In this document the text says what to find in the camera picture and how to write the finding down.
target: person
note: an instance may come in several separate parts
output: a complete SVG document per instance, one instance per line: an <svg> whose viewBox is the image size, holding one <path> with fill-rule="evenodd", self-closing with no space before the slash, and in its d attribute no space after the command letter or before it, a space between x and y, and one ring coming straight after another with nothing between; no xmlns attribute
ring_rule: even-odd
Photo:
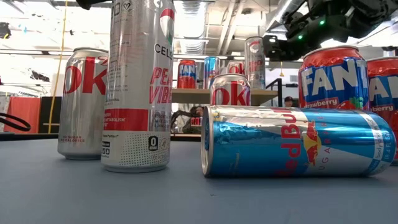
<svg viewBox="0 0 398 224"><path fill-rule="evenodd" d="M291 96L287 96L285 98L285 107L292 107L293 106L293 98Z"/></svg>
<svg viewBox="0 0 398 224"><path fill-rule="evenodd" d="M191 118L197 118L203 116L203 109L202 106L194 106L191 108ZM182 133L184 134L200 134L201 133L201 126L192 127L191 126L191 119L185 123L184 127L182 128Z"/></svg>

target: gray table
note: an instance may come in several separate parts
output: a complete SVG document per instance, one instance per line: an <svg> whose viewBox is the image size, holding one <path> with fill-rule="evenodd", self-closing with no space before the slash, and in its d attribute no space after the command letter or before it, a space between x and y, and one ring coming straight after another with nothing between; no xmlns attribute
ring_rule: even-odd
<svg viewBox="0 0 398 224"><path fill-rule="evenodd" d="M364 179L206 179L199 142L166 170L66 161L56 140L0 142L0 224L397 223L398 167Z"/></svg>

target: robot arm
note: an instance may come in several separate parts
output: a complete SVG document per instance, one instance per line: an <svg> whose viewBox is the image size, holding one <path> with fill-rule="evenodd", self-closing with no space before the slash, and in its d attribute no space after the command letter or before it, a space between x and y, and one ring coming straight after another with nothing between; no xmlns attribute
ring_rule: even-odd
<svg viewBox="0 0 398 224"><path fill-rule="evenodd" d="M298 7L282 17L287 40L263 37L271 61L297 60L328 39L346 42L348 37L365 37L398 9L398 0L303 0L301 5L304 2L306 15L297 17Z"/></svg>

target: aluminum can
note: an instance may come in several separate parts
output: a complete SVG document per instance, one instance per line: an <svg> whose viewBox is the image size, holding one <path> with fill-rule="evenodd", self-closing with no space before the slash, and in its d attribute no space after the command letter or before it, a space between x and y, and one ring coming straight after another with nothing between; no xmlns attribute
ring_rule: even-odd
<svg viewBox="0 0 398 224"><path fill-rule="evenodd" d="M227 71L229 74L244 75L244 64L242 61L232 60L228 62Z"/></svg>
<svg viewBox="0 0 398 224"><path fill-rule="evenodd" d="M194 60L181 60L178 65L177 88L197 87L197 64Z"/></svg>
<svg viewBox="0 0 398 224"><path fill-rule="evenodd" d="M175 8L171 0L115 0L101 162L150 172L170 157Z"/></svg>
<svg viewBox="0 0 398 224"><path fill-rule="evenodd" d="M58 152L67 159L101 158L108 51L77 48L67 62Z"/></svg>
<svg viewBox="0 0 398 224"><path fill-rule="evenodd" d="M250 37L244 43L245 74L253 89L266 88L266 56L262 37Z"/></svg>
<svg viewBox="0 0 398 224"><path fill-rule="evenodd" d="M353 46L314 50L298 72L302 108L369 110L366 61Z"/></svg>
<svg viewBox="0 0 398 224"><path fill-rule="evenodd" d="M370 111L216 105L202 122L206 176L374 175L396 152L391 128Z"/></svg>
<svg viewBox="0 0 398 224"><path fill-rule="evenodd" d="M398 57L368 60L371 111L384 118L398 136ZM398 153L393 165L398 165Z"/></svg>
<svg viewBox="0 0 398 224"><path fill-rule="evenodd" d="M205 58L205 69L203 71L203 88L210 89L214 77L220 74L220 59L213 56Z"/></svg>
<svg viewBox="0 0 398 224"><path fill-rule="evenodd" d="M211 105L251 105L250 85L240 74L218 75L210 88Z"/></svg>

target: can bottom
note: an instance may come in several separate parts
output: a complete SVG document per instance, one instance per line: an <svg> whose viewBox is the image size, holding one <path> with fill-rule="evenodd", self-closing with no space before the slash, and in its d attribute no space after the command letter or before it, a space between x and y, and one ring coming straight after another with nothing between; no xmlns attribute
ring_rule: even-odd
<svg viewBox="0 0 398 224"><path fill-rule="evenodd" d="M113 166L105 166L105 169L110 172L119 172L119 173L143 173L143 172L154 172L158 170L162 170L166 168L166 165L156 166L156 167L113 167Z"/></svg>
<svg viewBox="0 0 398 224"><path fill-rule="evenodd" d="M66 159L70 160L100 160L101 155L64 155Z"/></svg>

